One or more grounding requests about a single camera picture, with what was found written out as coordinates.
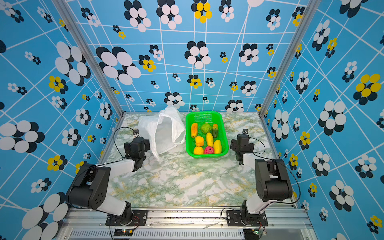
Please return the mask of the yellow lemon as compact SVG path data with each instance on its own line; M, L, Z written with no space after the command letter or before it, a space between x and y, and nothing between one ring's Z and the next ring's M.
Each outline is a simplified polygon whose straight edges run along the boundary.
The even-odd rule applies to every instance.
M194 151L193 151L193 154L194 154L194 155L203 155L203 154L204 154L204 149L203 149L203 147L200 147L200 146L195 147L195 148L194 148Z

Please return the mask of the green orange mango fruit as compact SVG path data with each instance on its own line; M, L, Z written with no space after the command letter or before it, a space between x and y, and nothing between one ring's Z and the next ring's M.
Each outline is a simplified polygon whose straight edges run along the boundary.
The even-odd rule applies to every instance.
M219 135L219 127L217 124L213 124L212 126L212 135L213 135L213 138L217 138Z

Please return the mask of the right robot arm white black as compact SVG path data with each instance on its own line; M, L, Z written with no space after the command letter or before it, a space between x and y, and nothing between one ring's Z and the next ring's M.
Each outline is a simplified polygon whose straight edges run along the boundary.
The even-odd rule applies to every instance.
M293 195L292 184L284 161L267 159L254 152L250 136L238 134L231 140L230 149L235 152L240 165L255 171L257 193L245 200L241 206L241 221L246 226L258 223L266 225L265 210L272 204L283 203Z

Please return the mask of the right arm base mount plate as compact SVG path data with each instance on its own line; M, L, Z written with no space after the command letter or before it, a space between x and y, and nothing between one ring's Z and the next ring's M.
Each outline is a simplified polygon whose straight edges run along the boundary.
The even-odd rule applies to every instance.
M225 219L229 227L267 227L266 214L251 215L241 210L226 210Z

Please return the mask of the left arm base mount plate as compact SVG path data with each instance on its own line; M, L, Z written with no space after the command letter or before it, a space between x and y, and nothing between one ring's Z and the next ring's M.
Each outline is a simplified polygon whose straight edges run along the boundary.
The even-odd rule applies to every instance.
M107 214L106 226L122 227L122 226L145 226L148 219L147 210L129 210L121 216Z

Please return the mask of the red dragon fruit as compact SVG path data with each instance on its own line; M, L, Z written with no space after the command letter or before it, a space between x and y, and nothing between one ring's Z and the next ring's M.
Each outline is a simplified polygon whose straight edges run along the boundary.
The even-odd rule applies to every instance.
M204 155L211 155L211 154L214 154L215 153L215 150L213 147L206 147L204 149Z

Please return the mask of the yellow mango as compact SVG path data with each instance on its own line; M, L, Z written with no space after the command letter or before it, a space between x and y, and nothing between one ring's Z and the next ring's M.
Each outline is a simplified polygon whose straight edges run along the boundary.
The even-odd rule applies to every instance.
M214 148L214 154L221 154L222 153L222 144L221 144L221 141L220 140L215 140L214 141L214 145L213 145L213 148Z

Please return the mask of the white plastic bag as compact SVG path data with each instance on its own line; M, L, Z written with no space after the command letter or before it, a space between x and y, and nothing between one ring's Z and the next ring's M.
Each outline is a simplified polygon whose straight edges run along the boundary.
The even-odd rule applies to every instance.
M167 153L186 142L187 130L180 112L168 106L154 116L139 117L140 136L150 141L153 156L161 163L161 154Z

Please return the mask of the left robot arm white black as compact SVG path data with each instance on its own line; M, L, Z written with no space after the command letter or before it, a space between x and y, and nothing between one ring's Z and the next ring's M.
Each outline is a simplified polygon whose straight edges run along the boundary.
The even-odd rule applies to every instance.
M81 166L66 193L67 203L74 208L107 214L107 226L143 226L147 211L135 213L131 203L108 194L108 185L110 180L133 173L142 167L146 152L150 150L150 141L136 137L132 142L125 143L124 148L126 155L120 161Z

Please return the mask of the orange round fruit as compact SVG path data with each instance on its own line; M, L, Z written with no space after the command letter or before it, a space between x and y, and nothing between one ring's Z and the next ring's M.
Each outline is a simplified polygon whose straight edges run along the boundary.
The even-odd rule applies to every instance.
M204 145L205 139L201 136L195 137L195 145L196 147L202 147Z

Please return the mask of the yellow banana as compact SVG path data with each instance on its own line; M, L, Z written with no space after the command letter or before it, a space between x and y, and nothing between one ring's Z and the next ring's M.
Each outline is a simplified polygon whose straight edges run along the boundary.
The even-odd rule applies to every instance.
M214 146L214 137L210 132L206 134L206 142L208 147Z

